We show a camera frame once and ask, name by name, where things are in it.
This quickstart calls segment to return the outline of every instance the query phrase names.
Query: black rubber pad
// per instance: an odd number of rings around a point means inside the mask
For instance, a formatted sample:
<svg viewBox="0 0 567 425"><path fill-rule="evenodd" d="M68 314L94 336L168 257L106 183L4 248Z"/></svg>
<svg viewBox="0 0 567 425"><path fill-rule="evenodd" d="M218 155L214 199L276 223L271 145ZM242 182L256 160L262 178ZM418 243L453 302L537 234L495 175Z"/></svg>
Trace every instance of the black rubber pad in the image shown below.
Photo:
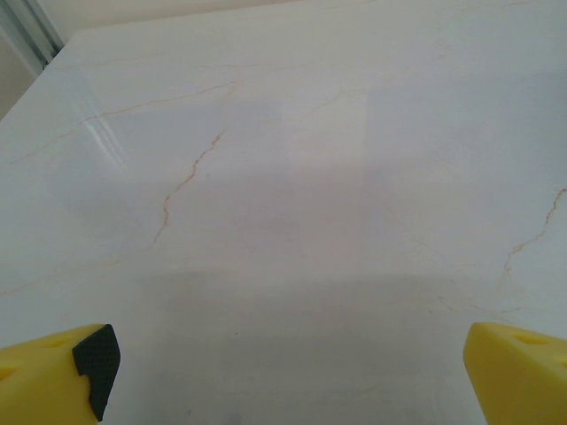
<svg viewBox="0 0 567 425"><path fill-rule="evenodd" d="M89 403L98 421L108 403L114 378L120 365L120 349L111 325L104 325L73 348L74 364L79 375L89 378Z"/></svg>

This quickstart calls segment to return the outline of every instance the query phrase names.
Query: wall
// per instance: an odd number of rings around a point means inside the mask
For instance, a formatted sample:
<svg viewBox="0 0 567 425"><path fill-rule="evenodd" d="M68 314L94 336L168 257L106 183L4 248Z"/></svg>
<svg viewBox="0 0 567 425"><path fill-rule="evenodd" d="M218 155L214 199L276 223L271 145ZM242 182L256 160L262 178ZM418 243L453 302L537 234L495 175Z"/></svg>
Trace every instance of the wall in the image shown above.
<svg viewBox="0 0 567 425"><path fill-rule="evenodd" d="M39 0L64 42L79 29L294 0Z"/></svg>
<svg viewBox="0 0 567 425"><path fill-rule="evenodd" d="M0 119L10 111L34 77L0 35Z"/></svg>

